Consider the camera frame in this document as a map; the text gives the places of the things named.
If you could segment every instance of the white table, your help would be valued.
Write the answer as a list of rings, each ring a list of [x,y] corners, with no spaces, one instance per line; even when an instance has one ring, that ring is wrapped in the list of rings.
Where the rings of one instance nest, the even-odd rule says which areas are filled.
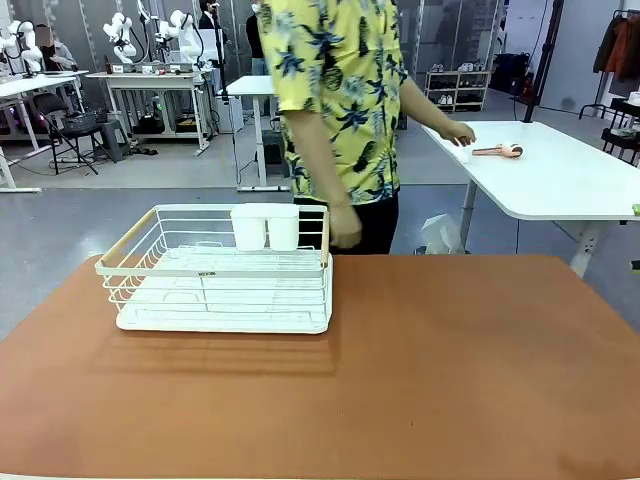
[[[264,144],[262,142],[262,125],[260,122],[260,103],[264,101],[264,97],[273,97],[275,90],[273,82],[269,75],[247,75],[239,78],[227,87],[227,93],[231,97],[252,97],[253,98],[253,118],[256,128],[256,151],[258,157],[258,179],[259,186],[256,187],[239,187],[239,190],[246,191],[288,191],[288,187],[269,187],[267,186],[267,167],[264,159]]]
[[[542,123],[469,122],[478,141],[455,147],[424,130],[469,176],[461,236],[466,245],[479,186],[507,215],[519,220],[572,222],[581,230],[571,268],[583,277],[600,232],[621,220],[640,221],[640,171]],[[475,157],[471,151],[517,143],[517,160]]]
[[[113,113],[120,116],[123,126],[128,132],[132,133],[133,137],[140,139],[195,138],[198,140],[199,148],[196,150],[194,155],[198,156],[209,147],[209,141],[207,138],[210,134],[213,134],[213,132],[209,131],[210,125],[212,124],[210,114],[212,106],[209,105],[209,102],[205,102],[207,98],[205,92],[200,90],[200,87],[204,83],[202,75],[206,75],[208,73],[209,72],[191,72],[179,75],[172,73],[167,73],[165,75],[147,75],[142,73],[108,74],[106,72],[100,72],[87,75],[87,78],[98,78],[106,82]],[[130,108],[128,112],[126,112],[122,92],[138,90],[153,91],[162,96],[162,120],[164,121],[165,128],[163,133],[133,134],[129,114],[132,115],[133,121],[137,123],[139,120],[137,112],[138,106],[135,98],[132,98],[132,100],[130,100],[130,105],[133,108]],[[165,94],[170,91],[190,92],[196,120],[196,133],[176,132],[171,129],[171,122],[169,121],[169,115],[166,108],[167,101],[165,97]],[[120,104],[120,110],[116,104],[116,97]]]
[[[24,105],[25,97],[27,96],[27,94],[33,92],[34,90],[47,89],[57,87],[65,83],[72,83],[78,95],[80,108],[84,112],[84,105],[82,103],[82,95],[80,93],[80,85],[78,81],[78,77],[82,74],[83,72],[61,72],[60,74],[55,75],[39,74],[32,78],[22,78],[21,75],[15,75],[0,79],[0,101],[2,102],[0,108],[5,105],[14,103],[18,105],[22,121],[27,127],[27,132],[29,132],[29,138],[31,139],[31,145],[33,146],[32,152],[20,159],[13,160],[11,162],[7,161],[4,153],[0,150],[0,169],[2,170],[5,177],[5,182],[9,186],[9,188],[1,188],[0,193],[33,193],[41,191],[41,189],[39,188],[16,188],[16,184],[9,169],[9,166],[13,165],[14,163],[18,163],[20,160],[30,158],[50,148],[49,146],[41,148],[38,144],[38,139],[36,138],[35,132],[33,131],[33,126],[31,125],[29,114],[27,113],[27,109]]]

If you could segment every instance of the white wire dish rack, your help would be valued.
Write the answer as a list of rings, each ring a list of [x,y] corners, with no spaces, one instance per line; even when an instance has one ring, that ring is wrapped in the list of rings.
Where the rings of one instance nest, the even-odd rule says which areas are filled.
[[[96,264],[125,330],[308,333],[327,330],[333,259],[325,207],[301,206],[301,243],[320,250],[235,248],[233,205],[159,205]],[[302,227],[302,222],[309,222]]]

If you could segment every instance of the floral shirt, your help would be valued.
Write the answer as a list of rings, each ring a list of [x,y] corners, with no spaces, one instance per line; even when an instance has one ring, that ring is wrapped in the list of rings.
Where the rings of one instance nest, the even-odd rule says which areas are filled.
[[[399,188],[394,130],[407,78],[395,0],[263,0],[260,37],[280,110],[321,113],[353,204]],[[322,200],[283,122],[296,197]]]

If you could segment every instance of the gray floor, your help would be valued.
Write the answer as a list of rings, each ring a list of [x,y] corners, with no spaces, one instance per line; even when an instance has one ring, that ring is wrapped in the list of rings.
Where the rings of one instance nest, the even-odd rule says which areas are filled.
[[[421,244],[428,217],[450,213],[459,220],[464,186],[405,186],[393,244],[394,254],[411,254]],[[234,189],[47,190],[40,195],[0,197],[0,339],[84,260],[105,252],[144,212],[161,203],[288,201],[287,194],[239,194]],[[474,254],[513,254],[516,221],[483,194],[476,201],[469,248]],[[612,228],[602,239],[586,281],[640,330],[640,225]],[[522,222],[520,253],[568,261],[575,242],[551,223]]]
[[[517,104],[518,118],[524,117],[525,107]],[[459,120],[512,120],[513,102],[508,95],[490,91],[485,111],[476,113],[458,113]],[[575,115],[538,109],[534,118],[558,130],[598,148],[602,146],[600,134],[607,121],[597,118],[585,118],[578,121]],[[268,118],[262,121],[263,128]],[[467,181],[464,172],[457,167],[435,142],[413,121],[406,131],[398,132],[398,168],[400,178],[405,185],[460,185]],[[234,146],[230,135],[219,135],[201,156],[194,157],[197,144],[149,143],[145,147],[155,148],[158,155],[153,157],[135,155],[119,164],[100,165],[100,175],[93,175],[87,168],[70,171],[60,176],[52,176],[48,167],[49,153],[41,154],[12,167],[19,186],[42,188],[205,188],[235,187],[236,165]],[[255,153],[255,132],[251,119],[245,128],[236,135],[236,156],[240,167],[248,165],[243,171],[241,183],[256,185],[258,171],[251,159]],[[5,147],[10,158],[18,157],[28,151],[28,144]],[[288,180],[282,177],[270,177],[271,185],[286,185]]]

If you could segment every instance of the plastic bag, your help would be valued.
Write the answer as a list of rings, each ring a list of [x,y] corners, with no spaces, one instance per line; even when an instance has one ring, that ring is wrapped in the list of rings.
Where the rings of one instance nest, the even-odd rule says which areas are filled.
[[[460,228],[447,214],[427,219],[420,230],[426,255],[464,255]]]

